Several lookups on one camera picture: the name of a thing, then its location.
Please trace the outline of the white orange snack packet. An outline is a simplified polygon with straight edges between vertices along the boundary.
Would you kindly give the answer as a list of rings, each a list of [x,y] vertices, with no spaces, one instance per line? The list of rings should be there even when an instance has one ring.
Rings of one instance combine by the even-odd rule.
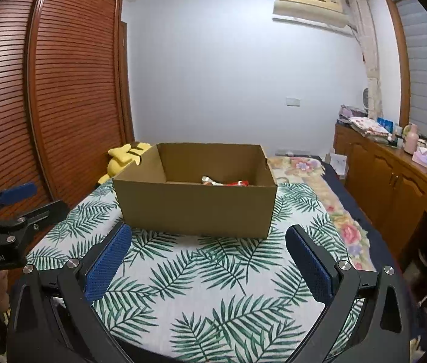
[[[202,177],[201,182],[203,185],[222,186],[222,183],[219,183],[206,175]]]

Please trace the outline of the floral bed quilt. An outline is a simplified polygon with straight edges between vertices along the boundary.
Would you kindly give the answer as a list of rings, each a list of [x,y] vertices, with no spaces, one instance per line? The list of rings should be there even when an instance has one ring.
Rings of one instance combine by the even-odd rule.
[[[358,270],[376,271],[394,266],[379,232],[348,194],[333,168],[309,156],[274,156],[268,159],[274,177],[300,211],[312,219],[304,229],[312,240],[337,259],[347,259]]]

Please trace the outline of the palm leaf bed cover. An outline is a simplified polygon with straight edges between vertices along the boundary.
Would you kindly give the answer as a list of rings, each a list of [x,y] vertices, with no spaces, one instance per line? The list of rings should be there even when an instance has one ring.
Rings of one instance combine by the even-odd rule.
[[[278,186],[264,239],[134,230],[94,309],[112,335],[185,362],[283,362],[320,316],[286,248],[312,219]]]

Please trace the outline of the wooden sideboard cabinet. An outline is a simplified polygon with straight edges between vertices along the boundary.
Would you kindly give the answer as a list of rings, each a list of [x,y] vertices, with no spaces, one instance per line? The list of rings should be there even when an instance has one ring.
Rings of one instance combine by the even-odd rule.
[[[427,168],[404,150],[371,141],[342,123],[335,124],[333,148],[347,156],[346,189],[402,261],[427,216]]]

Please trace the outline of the yellow Pikachu plush toy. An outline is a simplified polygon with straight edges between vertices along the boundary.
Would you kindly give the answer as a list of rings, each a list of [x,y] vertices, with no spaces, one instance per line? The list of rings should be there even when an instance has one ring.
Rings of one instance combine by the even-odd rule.
[[[107,151],[110,156],[110,161],[107,164],[107,173],[103,175],[98,184],[102,185],[109,179],[118,175],[130,163],[139,165],[141,156],[151,148],[151,145],[146,142],[127,143],[120,148],[112,148]]]

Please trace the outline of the white paper bag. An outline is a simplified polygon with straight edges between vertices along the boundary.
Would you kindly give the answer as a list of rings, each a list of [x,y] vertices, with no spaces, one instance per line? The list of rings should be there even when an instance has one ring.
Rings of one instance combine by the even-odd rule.
[[[333,168],[340,178],[344,178],[346,176],[346,172],[348,171],[346,155],[329,153],[327,154],[325,162]]]

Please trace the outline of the red white snack packet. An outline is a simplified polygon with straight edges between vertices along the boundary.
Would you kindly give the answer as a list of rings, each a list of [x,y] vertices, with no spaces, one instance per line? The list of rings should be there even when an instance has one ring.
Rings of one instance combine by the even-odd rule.
[[[224,186],[228,186],[228,187],[237,187],[237,186],[247,187],[247,186],[249,186],[249,181],[247,181],[247,180],[238,180],[238,181],[235,181],[235,182],[232,182],[232,183],[225,183],[223,185]]]

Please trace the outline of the brown louvered wardrobe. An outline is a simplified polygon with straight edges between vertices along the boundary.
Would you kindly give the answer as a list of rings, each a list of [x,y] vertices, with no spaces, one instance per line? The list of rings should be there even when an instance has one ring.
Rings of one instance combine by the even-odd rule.
[[[0,0],[0,190],[33,183],[13,218],[75,206],[133,137],[123,82],[122,0]]]

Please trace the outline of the brown cardboard box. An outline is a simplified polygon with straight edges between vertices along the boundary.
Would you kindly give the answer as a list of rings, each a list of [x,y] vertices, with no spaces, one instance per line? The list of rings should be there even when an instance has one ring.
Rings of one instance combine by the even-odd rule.
[[[249,186],[223,185],[238,180]],[[235,143],[158,143],[112,182],[134,229],[233,238],[267,237],[278,189],[263,148]]]

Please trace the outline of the tissue box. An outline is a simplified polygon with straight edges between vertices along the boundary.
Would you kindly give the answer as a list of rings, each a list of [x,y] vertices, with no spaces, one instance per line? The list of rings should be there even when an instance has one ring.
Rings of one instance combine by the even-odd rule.
[[[417,149],[412,156],[412,161],[424,168],[427,168],[427,148],[417,146]]]

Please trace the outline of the folded floral cloth stack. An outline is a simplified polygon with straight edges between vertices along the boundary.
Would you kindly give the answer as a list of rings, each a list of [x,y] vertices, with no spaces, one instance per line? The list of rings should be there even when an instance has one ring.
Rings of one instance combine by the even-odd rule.
[[[384,127],[369,117],[350,117],[349,122],[353,129],[365,137],[377,136],[386,138],[389,135],[389,132]]]

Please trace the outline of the pink thermos jug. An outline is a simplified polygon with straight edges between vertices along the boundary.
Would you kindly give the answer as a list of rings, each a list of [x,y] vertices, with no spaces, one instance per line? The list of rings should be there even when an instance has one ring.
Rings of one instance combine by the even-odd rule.
[[[404,135],[404,151],[410,155],[413,155],[417,150],[419,134],[418,134],[418,126],[414,123],[408,124],[403,129]]]

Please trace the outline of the small white fan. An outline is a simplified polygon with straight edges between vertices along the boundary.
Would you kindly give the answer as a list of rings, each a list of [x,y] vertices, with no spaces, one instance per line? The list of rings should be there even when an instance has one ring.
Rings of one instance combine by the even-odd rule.
[[[369,112],[369,88],[363,90],[363,108],[365,112]]]

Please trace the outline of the beige curtain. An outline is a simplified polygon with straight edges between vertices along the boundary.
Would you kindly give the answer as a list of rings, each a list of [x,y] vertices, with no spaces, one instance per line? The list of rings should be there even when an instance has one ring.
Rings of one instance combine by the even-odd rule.
[[[383,116],[376,31],[368,0],[348,0],[368,77],[369,118]]]

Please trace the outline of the white wall switch plate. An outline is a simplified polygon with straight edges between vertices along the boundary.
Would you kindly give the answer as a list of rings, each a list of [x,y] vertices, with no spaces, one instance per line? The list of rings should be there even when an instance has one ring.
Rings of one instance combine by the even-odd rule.
[[[300,100],[298,98],[294,98],[294,97],[287,97],[286,98],[286,106],[299,107],[300,106]]]

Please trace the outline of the white wall air conditioner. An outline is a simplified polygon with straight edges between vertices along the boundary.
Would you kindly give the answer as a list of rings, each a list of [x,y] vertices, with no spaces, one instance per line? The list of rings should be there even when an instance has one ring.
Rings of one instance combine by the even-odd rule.
[[[357,35],[350,9],[343,0],[274,0],[272,18]]]

